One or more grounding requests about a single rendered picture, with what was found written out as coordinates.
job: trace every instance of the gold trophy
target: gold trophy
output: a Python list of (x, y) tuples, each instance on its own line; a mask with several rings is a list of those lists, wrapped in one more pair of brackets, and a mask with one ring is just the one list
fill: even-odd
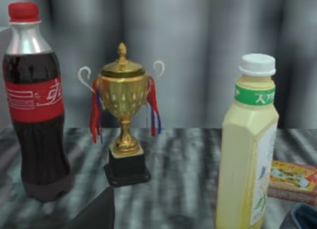
[[(93, 87), (82, 78), (84, 70), (88, 73), (87, 78), (90, 78), (91, 70), (88, 67), (80, 68), (77, 72), (79, 81), (93, 92), (93, 104), (95, 99), (99, 101), (102, 110), (108, 109), (118, 118), (120, 124), (121, 133), (109, 146), (109, 163), (105, 166), (108, 182), (114, 187), (151, 179), (145, 166), (144, 151), (137, 139), (131, 135), (130, 127), (132, 117), (146, 103), (153, 87), (155, 92), (154, 81), (165, 71), (164, 63), (155, 61), (153, 68), (156, 70), (156, 66), (160, 65), (160, 73), (153, 79), (140, 64), (126, 59), (127, 50), (123, 43), (119, 45), (118, 53), (119, 59), (101, 69)], [(95, 126), (91, 126), (93, 135), (94, 130)]]

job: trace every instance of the green neck label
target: green neck label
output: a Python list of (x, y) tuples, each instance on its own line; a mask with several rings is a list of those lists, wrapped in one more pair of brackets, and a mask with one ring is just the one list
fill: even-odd
[(236, 84), (234, 99), (242, 104), (265, 106), (273, 104), (275, 88), (268, 90), (245, 89)]

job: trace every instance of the table surface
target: table surface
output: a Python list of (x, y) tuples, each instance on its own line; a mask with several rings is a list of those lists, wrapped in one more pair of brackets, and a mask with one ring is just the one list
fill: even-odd
[[(116, 229), (212, 229), (221, 130), (132, 129), (152, 174), (148, 183), (115, 189)], [(119, 129), (104, 129), (93, 144), (88, 129), (65, 130), (65, 150), (75, 175), (73, 189), (55, 202), (29, 199), (20, 181), (21, 155), (12, 129), (0, 133), (0, 229), (61, 228), (106, 187), (107, 146)], [(276, 160), (317, 165), (317, 130), (278, 130)], [(263, 229), (278, 229), (294, 203), (268, 199)]]

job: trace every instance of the trophy handle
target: trophy handle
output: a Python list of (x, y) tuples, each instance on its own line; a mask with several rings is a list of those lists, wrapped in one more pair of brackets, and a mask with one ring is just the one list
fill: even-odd
[[(160, 73), (158, 75), (156, 75), (156, 71), (158, 70), (156, 68), (157, 65), (160, 65)], [(161, 76), (164, 74), (165, 72), (165, 64), (163, 61), (161, 60), (157, 60), (157, 61), (154, 61), (153, 63), (153, 69), (154, 69), (154, 75), (156, 75), (154, 77), (154, 80), (157, 81), (159, 78), (161, 78)]]
[(77, 78), (78, 78), (78, 80), (79, 80), (83, 85), (85, 85), (91, 92), (95, 93), (94, 89), (93, 89), (92, 87), (90, 87), (90, 85), (87, 84), (87, 83), (84, 81), (84, 79), (83, 79), (83, 77), (82, 77), (82, 75), (81, 75), (81, 73), (82, 73), (84, 70), (87, 71), (87, 79), (88, 79), (88, 80), (90, 79), (91, 70), (90, 70), (90, 68), (87, 67), (87, 66), (81, 67), (81, 68), (79, 69), (79, 71), (77, 71)]

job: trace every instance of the bottle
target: bottle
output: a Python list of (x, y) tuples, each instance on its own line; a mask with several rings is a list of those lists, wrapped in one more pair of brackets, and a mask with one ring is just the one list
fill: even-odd
[(63, 149), (64, 105), (57, 57), (39, 31), (35, 3), (8, 6), (12, 39), (2, 68), (11, 122), (21, 148), (21, 179), (30, 197), (47, 202), (72, 187)]
[(216, 229), (260, 229), (278, 113), (273, 105), (275, 59), (242, 57), (235, 100), (222, 125)]

